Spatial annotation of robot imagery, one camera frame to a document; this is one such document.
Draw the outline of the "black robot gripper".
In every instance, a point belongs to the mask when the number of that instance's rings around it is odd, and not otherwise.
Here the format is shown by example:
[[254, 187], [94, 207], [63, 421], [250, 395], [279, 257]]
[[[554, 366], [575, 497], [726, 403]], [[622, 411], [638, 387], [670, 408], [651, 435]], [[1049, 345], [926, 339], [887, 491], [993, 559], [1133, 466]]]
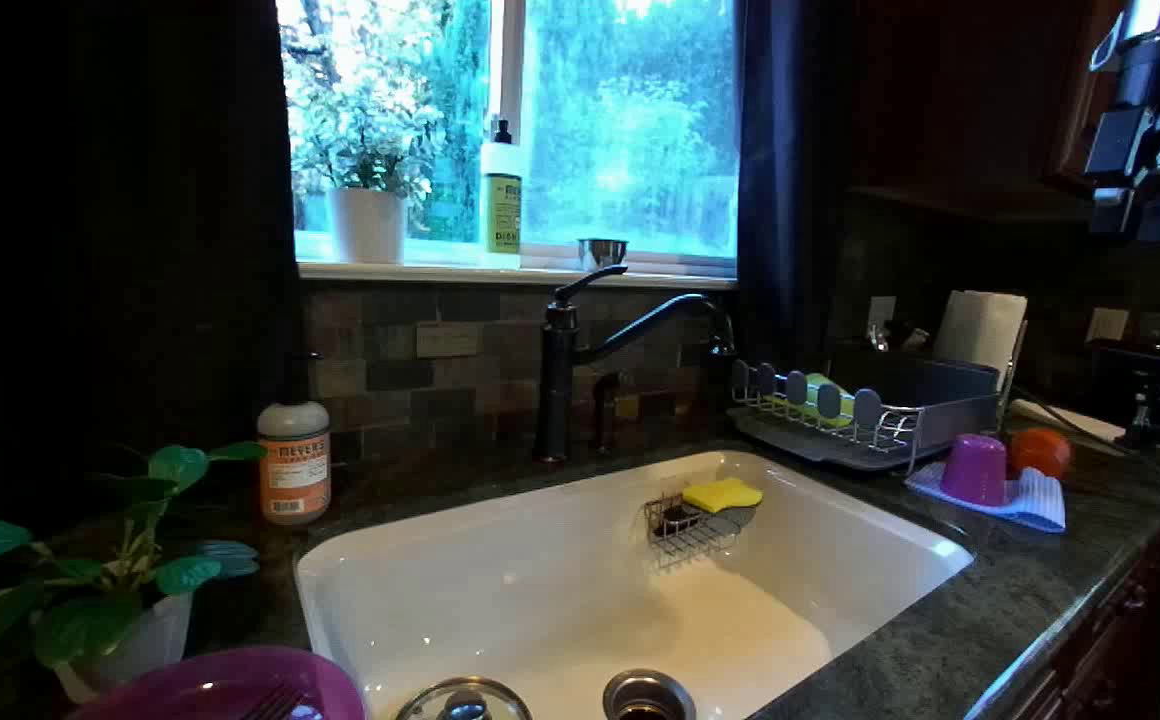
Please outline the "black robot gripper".
[[1086, 73], [1116, 76], [1082, 158], [1086, 230], [1160, 243], [1160, 0], [1122, 0]]

